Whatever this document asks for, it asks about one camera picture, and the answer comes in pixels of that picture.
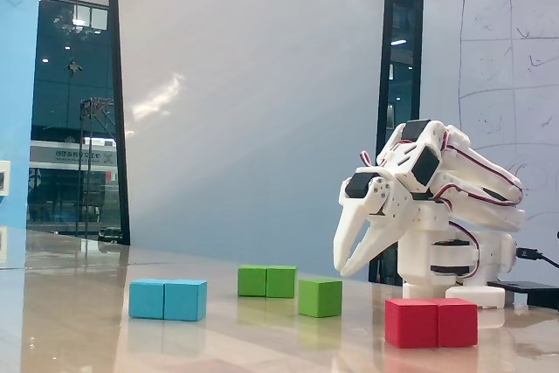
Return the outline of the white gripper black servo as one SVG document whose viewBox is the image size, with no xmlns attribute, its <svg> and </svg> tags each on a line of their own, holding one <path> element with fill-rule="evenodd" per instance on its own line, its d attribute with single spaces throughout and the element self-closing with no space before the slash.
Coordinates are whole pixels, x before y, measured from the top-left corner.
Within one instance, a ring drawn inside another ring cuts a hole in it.
<svg viewBox="0 0 559 373">
<path fill-rule="evenodd" d="M 411 204 L 410 192 L 387 169 L 360 167 L 341 186 L 342 215 L 333 241 L 333 260 L 342 277 L 348 277 L 396 243 L 407 231 L 407 221 L 399 221 Z M 365 221 L 362 240 L 351 247 Z"/>
</svg>

